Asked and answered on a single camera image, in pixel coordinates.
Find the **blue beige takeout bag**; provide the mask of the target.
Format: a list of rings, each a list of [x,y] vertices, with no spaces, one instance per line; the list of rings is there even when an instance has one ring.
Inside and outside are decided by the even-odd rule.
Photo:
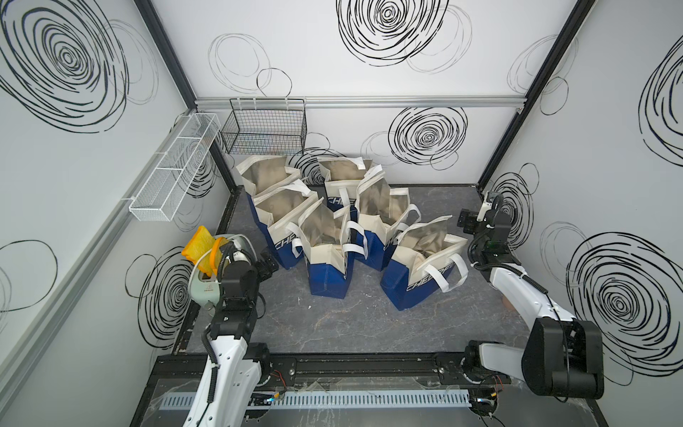
[[[236,166],[247,194],[258,197],[302,177],[301,171],[288,165],[286,156],[250,156]]]
[[[322,197],[286,229],[295,235],[293,254],[305,258],[311,294],[345,298],[356,256],[366,259],[369,255],[365,229],[352,220],[350,208],[333,211]]]
[[[382,291],[399,311],[413,308],[431,295],[462,286],[469,267],[462,253],[466,238],[448,232],[449,215],[415,223],[398,236],[381,279]]]
[[[405,231],[410,215],[419,222],[422,214],[412,202],[409,188],[392,188],[380,165],[371,167],[357,188],[354,204],[358,214],[353,242],[360,246],[357,260],[381,272],[391,260],[398,235]]]
[[[324,179],[327,207],[332,211],[353,206],[359,183],[366,176],[382,171],[381,165],[366,158],[320,157],[318,164]]]
[[[318,202],[318,193],[301,179],[279,186],[251,198],[256,226],[263,234],[267,248],[275,260],[289,270],[302,258],[299,249],[293,249],[296,234],[289,224],[299,224],[300,216]]]

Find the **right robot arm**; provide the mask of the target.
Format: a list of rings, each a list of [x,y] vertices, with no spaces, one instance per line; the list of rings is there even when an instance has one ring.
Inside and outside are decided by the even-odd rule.
[[[485,196],[478,211],[464,209],[458,225],[472,236],[467,250],[471,268],[500,291],[529,328],[522,349],[502,343],[470,341],[462,370],[479,381],[503,374],[518,379],[537,396],[558,400],[598,400],[604,394],[602,334],[576,318],[532,279],[509,244],[512,216],[497,192]]]

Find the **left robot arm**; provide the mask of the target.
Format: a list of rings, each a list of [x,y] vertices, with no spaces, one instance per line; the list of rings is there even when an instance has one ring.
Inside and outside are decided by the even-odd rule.
[[[211,257],[218,264],[211,279],[197,266],[190,274],[190,297],[211,310],[213,318],[200,336],[207,353],[186,426],[240,426],[258,384],[270,375],[270,351],[265,343],[250,343],[260,316],[260,284],[277,271],[265,253],[258,256],[244,235],[221,235]]]

